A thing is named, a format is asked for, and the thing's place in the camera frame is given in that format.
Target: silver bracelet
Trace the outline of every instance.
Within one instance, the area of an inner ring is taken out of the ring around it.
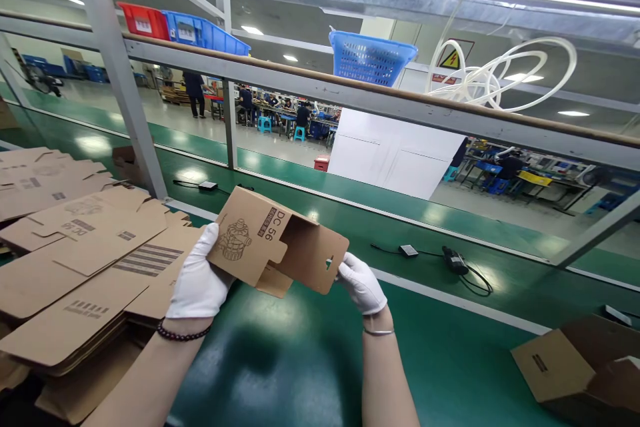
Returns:
[[[382,337],[385,335],[391,335],[395,333],[395,329],[394,330],[367,330],[366,327],[362,327],[362,331],[367,332],[369,335],[372,335],[374,337]]]

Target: yellow warning sign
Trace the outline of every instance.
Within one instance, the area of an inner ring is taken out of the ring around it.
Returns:
[[[449,56],[443,60],[440,67],[458,70],[460,68],[460,57],[458,56],[458,52],[456,50],[452,51]]]

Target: yellow box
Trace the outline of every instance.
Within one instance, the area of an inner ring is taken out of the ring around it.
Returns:
[[[549,185],[553,181],[553,179],[550,179],[548,177],[534,175],[533,173],[524,170],[518,174],[518,177],[528,182],[535,183],[536,185]]]

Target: gloved hand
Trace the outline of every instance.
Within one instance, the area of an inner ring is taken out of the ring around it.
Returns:
[[[363,315],[377,314],[387,305],[387,298],[371,268],[349,252],[338,268],[338,282],[347,289]]]
[[[213,317],[220,311],[235,277],[207,260],[218,231],[218,224],[209,224],[185,259],[166,318]]]

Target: wrist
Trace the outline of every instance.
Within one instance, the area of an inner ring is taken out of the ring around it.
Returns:
[[[386,305],[376,314],[362,316],[362,323],[371,331],[393,330],[393,317],[389,306]]]
[[[199,334],[213,322],[213,317],[203,318],[165,318],[162,326],[165,330],[178,335]]]

